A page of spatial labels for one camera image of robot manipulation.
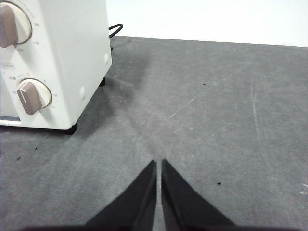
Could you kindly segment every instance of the toaster oven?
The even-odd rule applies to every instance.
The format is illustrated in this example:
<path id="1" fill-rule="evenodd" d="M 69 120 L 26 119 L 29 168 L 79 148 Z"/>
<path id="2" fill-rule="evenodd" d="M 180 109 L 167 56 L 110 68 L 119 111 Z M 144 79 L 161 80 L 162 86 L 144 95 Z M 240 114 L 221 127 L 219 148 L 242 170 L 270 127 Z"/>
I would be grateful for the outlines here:
<path id="1" fill-rule="evenodd" d="M 0 124 L 70 129 L 112 64 L 105 1 L 0 4 Z"/>

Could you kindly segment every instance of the white wall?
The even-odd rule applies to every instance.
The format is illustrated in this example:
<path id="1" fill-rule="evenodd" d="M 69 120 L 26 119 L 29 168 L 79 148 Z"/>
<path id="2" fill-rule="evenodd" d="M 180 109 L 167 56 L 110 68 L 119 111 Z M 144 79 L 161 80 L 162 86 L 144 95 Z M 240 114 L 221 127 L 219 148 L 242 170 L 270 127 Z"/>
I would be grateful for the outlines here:
<path id="1" fill-rule="evenodd" d="M 107 0 L 119 35 L 308 47 L 308 0 Z"/>

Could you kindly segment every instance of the gray carpet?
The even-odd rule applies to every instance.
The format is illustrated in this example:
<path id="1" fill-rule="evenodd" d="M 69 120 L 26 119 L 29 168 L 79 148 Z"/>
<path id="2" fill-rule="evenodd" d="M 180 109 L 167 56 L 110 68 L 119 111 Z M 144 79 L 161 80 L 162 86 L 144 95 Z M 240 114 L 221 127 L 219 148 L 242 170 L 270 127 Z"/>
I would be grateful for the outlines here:
<path id="1" fill-rule="evenodd" d="M 1 128 L 3 229 L 84 224 L 167 158 L 236 224 L 308 230 L 307 48 L 112 45 L 107 84 L 74 135 Z M 158 197 L 154 231 L 164 229 Z"/>

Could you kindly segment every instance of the black pointed tip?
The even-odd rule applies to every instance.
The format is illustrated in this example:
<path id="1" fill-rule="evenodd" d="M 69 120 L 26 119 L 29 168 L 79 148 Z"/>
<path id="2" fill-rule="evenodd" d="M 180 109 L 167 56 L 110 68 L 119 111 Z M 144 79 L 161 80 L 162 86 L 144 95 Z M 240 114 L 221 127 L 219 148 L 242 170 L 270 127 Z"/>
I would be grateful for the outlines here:
<path id="1" fill-rule="evenodd" d="M 87 226 L 114 230 L 150 231 L 156 205 L 156 162 L 151 161 L 127 189 Z"/>
<path id="2" fill-rule="evenodd" d="M 234 225 L 202 198 L 166 160 L 162 160 L 162 201 L 166 227 L 205 227 Z"/>

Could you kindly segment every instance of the temperature dial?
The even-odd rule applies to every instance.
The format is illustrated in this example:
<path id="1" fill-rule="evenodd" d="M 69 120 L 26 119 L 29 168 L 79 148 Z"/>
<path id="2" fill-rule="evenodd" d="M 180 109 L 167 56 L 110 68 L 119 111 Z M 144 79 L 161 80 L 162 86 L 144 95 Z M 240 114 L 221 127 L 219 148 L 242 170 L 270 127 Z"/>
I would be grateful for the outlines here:
<path id="1" fill-rule="evenodd" d="M 17 90 L 19 99 L 28 115 L 33 115 L 39 109 L 47 107 L 51 102 L 49 89 L 38 80 L 25 79 Z"/>
<path id="2" fill-rule="evenodd" d="M 25 12 L 8 2 L 1 2 L 0 11 L 0 46 L 5 48 L 26 42 L 31 37 L 32 26 Z"/>

